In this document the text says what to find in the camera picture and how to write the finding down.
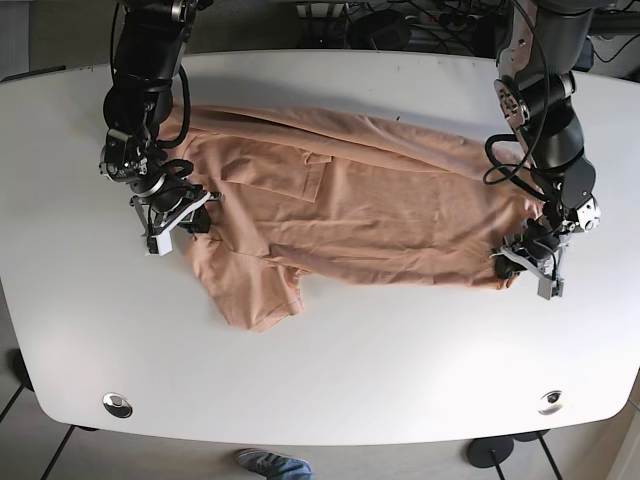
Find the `table surface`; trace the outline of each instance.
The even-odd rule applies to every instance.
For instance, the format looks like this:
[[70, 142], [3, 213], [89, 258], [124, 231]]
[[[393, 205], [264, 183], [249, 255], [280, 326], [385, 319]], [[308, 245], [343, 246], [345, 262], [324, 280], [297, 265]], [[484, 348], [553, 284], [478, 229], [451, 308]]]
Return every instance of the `table surface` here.
[[[186, 58], [193, 103], [320, 106], [477, 139], [507, 132], [493, 62], [278, 51]], [[604, 419], [640, 365], [640, 87], [578, 75], [601, 226], [576, 236], [565, 297], [302, 281], [307, 312], [233, 329], [180, 251], [142, 254], [129, 189], [98, 173], [100, 66], [0, 85], [0, 275], [43, 410], [105, 430], [256, 444], [439, 441]], [[538, 412], [548, 392], [564, 407]], [[102, 397], [133, 405], [111, 416]]]

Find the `gray floor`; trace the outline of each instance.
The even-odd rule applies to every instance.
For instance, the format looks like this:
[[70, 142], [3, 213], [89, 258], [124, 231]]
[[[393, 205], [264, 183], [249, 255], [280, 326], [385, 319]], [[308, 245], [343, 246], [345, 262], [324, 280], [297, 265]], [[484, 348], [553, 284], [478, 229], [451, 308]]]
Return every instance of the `gray floor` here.
[[[110, 0], [33, 3], [31, 69], [105, 63], [112, 10]], [[300, 25], [291, 5], [272, 5], [264, 0], [217, 0], [214, 7], [199, 17], [189, 51], [293, 48], [299, 34]], [[625, 40], [597, 40], [598, 51], [608, 57]], [[625, 76], [640, 65], [639, 52], [640, 41], [612, 64], [597, 65], [594, 72]], [[0, 352], [12, 347], [17, 347], [17, 342], [0, 294]], [[0, 365], [0, 407], [16, 387], [6, 365]], [[634, 398], [640, 399], [639, 391]], [[625, 408], [607, 421], [550, 432], [548, 443], [565, 478], [606, 479], [632, 415], [633, 411]], [[40, 478], [66, 428], [47, 418], [34, 395], [24, 392], [0, 427], [0, 478]], [[304, 457], [313, 465], [318, 479], [494, 480], [494, 472], [472, 469], [463, 461], [466, 443], [348, 448], [283, 446], [278, 450]], [[77, 431], [50, 479], [257, 478], [234, 467], [232, 453], [238, 448], [229, 444]], [[535, 444], [518, 445], [504, 469], [510, 479], [553, 478], [542, 450]]]

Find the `shoe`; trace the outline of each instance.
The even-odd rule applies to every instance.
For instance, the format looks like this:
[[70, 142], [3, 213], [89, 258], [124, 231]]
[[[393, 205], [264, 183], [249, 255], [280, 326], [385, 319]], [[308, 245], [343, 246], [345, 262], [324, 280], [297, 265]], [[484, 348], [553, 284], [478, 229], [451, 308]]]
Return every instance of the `shoe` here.
[[236, 454], [236, 462], [239, 466], [250, 472], [257, 473], [263, 477], [269, 477], [274, 470], [282, 468], [285, 464], [290, 467], [306, 467], [311, 472], [311, 467], [304, 460], [288, 457], [278, 453], [267, 452], [257, 448], [240, 450]]

